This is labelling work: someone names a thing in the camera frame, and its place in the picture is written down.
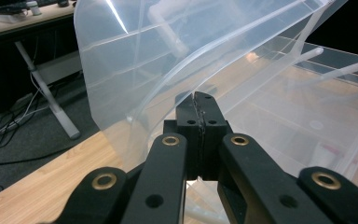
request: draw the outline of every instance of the desk leg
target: desk leg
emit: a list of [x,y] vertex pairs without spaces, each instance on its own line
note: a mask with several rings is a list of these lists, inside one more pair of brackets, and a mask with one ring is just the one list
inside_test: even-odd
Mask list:
[[77,129],[75,124],[69,119],[66,115],[65,111],[62,110],[60,105],[54,99],[53,95],[51,94],[48,85],[46,85],[45,81],[39,75],[36,67],[34,66],[30,56],[28,55],[27,51],[25,50],[24,46],[20,41],[15,42],[17,49],[19,50],[22,58],[28,64],[28,69],[32,73],[34,79],[36,80],[37,84],[39,84],[40,89],[45,94],[46,99],[48,100],[49,107],[57,120],[60,122],[61,126],[65,129],[66,133],[69,135],[71,139],[76,139],[80,136],[80,131]]

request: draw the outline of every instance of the brass insert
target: brass insert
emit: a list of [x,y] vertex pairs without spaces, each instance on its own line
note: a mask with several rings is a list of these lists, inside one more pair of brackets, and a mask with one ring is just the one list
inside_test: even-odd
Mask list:
[[340,189],[341,183],[330,174],[323,173],[323,172],[315,172],[312,174],[312,180],[315,181],[321,187],[326,189]]
[[[109,181],[107,183],[104,184],[100,184],[99,180],[101,178],[104,177],[108,177]],[[112,174],[112,173],[105,173],[105,174],[98,174],[93,180],[92,180],[92,187],[98,190],[102,190],[102,189],[110,189],[112,188],[117,181],[117,177],[116,175]]]
[[179,144],[179,138],[175,136],[167,136],[162,139],[162,143],[166,146],[175,146]]
[[237,146],[246,146],[249,144],[249,140],[242,136],[234,136],[231,138],[231,142]]

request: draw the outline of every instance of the gray carpet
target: gray carpet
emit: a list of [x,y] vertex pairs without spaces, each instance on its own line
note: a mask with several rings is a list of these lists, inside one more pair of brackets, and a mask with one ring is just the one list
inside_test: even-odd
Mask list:
[[[89,138],[99,131],[90,114],[90,106],[87,98],[84,79],[81,75],[75,75],[70,80],[57,87],[51,88],[56,100],[66,111],[69,118],[81,132],[76,140],[71,140],[63,130],[60,123],[56,120],[49,108],[34,113],[33,116],[25,117],[21,126],[7,132],[2,137],[1,145],[7,145],[0,148],[0,163],[10,161],[24,161],[61,151],[42,160],[24,161],[14,164],[0,165],[0,191],[21,180],[39,167],[61,155],[66,149],[77,145],[83,140]],[[19,100],[13,107],[12,111],[19,108],[26,108],[29,104],[32,94]],[[46,100],[41,97],[37,109],[47,107]],[[1,114],[0,125],[8,123],[12,119],[9,113]]]

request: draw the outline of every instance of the white table leg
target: white table leg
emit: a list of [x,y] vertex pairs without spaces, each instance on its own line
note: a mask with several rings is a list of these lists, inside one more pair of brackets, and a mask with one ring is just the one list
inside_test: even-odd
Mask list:
[[32,73],[32,76],[36,80],[37,84],[39,85],[42,92],[45,94],[46,99],[48,100],[49,107],[57,120],[60,122],[61,126],[65,129],[66,133],[71,139],[76,139],[80,136],[80,131],[77,129],[75,124],[69,119],[66,115],[65,111],[62,110],[60,105],[54,99],[54,96],[51,94],[48,85],[46,85],[45,81],[43,81],[42,77],[40,76],[39,72],[37,71],[34,63],[32,62],[30,56],[28,55],[27,51],[25,50],[24,46],[20,41],[15,42],[17,49],[19,50],[22,58],[28,64],[28,69]]

